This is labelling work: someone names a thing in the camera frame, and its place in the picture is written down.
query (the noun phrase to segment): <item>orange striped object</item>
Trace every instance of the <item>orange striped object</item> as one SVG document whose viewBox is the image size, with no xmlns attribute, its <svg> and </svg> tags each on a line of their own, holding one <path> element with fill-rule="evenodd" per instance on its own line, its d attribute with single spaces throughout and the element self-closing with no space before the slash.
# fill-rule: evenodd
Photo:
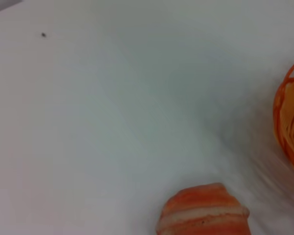
<svg viewBox="0 0 294 235">
<path fill-rule="evenodd" d="M 156 227 L 158 235 L 250 235 L 249 210 L 223 184 L 187 188 L 170 198 Z"/>
<path fill-rule="evenodd" d="M 294 65 L 278 88 L 273 104 L 274 134 L 294 165 Z"/>
</svg>

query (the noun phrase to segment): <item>white surface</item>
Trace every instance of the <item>white surface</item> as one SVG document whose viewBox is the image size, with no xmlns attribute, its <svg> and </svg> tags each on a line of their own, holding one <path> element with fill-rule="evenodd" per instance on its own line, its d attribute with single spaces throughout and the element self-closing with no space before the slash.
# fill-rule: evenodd
<svg viewBox="0 0 294 235">
<path fill-rule="evenodd" d="M 168 197 L 215 181 L 254 235 L 294 235 L 271 120 L 293 62 L 294 0 L 0 12 L 0 235 L 155 234 Z"/>
</svg>

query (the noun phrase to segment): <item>orange wicker basket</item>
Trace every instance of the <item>orange wicker basket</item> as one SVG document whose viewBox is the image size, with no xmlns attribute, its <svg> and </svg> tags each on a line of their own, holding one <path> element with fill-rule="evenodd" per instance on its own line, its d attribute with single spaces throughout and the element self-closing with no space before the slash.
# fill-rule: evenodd
<svg viewBox="0 0 294 235">
<path fill-rule="evenodd" d="M 274 134 L 294 166 L 294 65 L 278 88 L 273 104 Z"/>
</svg>

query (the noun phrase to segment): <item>white table surface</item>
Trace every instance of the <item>white table surface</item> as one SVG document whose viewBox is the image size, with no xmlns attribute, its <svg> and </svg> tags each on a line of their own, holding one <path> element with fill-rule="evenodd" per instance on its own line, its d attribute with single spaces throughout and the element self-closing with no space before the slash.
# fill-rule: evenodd
<svg viewBox="0 0 294 235">
<path fill-rule="evenodd" d="M 293 63 L 294 0 L 0 12 L 0 235 L 153 235 L 168 197 L 211 182 L 254 235 L 294 235 L 271 115 Z"/>
</svg>

